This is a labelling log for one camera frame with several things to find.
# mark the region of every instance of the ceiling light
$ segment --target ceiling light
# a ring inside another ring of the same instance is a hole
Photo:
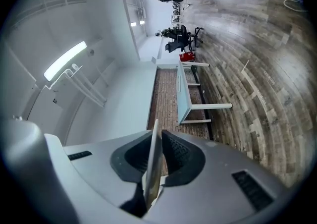
[[[47,70],[44,72],[44,77],[51,81],[55,74],[58,73],[59,70],[62,69],[64,65],[67,64],[74,56],[80,53],[83,49],[87,47],[86,43],[82,41],[76,46],[72,47],[69,51],[60,56]]]

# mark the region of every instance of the table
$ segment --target table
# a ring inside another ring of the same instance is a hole
[[[178,124],[181,123],[203,123],[211,122],[210,119],[205,120],[185,120],[189,112],[192,110],[214,110],[214,109],[229,109],[232,108],[231,103],[226,104],[192,104],[189,95],[189,87],[200,86],[199,83],[191,84],[187,83],[184,65],[196,65],[206,66],[208,63],[196,63],[196,62],[181,62],[179,61],[177,67],[177,78],[176,78],[176,94],[177,94],[177,112],[178,112]]]

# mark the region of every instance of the wooden floor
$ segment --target wooden floor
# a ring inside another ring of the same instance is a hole
[[[191,70],[186,69],[186,80],[188,83],[195,83]],[[157,72],[154,92],[151,102],[148,130],[152,130],[155,120],[158,119],[158,133],[161,136],[162,130],[178,131],[195,135],[203,139],[209,139],[206,124],[181,124],[178,125],[177,98],[176,98],[176,69],[159,69]],[[201,104],[202,100],[197,87],[191,87],[189,94],[193,104]],[[189,120],[205,119],[204,112],[196,110],[188,114]],[[166,162],[163,161],[162,175],[167,175]]]
[[[317,39],[307,14],[283,1],[187,0],[181,15],[189,31],[205,28],[196,56],[210,64],[198,71],[206,99],[233,104],[211,112],[215,140],[290,186],[316,152]]]

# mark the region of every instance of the vent slot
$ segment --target vent slot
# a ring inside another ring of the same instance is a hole
[[[232,174],[232,177],[255,210],[260,211],[273,202],[273,199],[247,172],[240,171]]]

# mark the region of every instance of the office chair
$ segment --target office chair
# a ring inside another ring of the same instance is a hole
[[[190,51],[193,51],[192,42],[195,42],[195,47],[197,48],[197,41],[204,43],[200,38],[198,38],[199,31],[203,28],[195,28],[195,34],[192,35],[190,32],[187,32],[187,29],[184,25],[181,26],[181,36],[177,36],[178,39],[174,42],[168,43],[165,45],[165,50],[169,53],[173,52],[176,49],[181,48],[184,51],[186,46],[189,47]]]

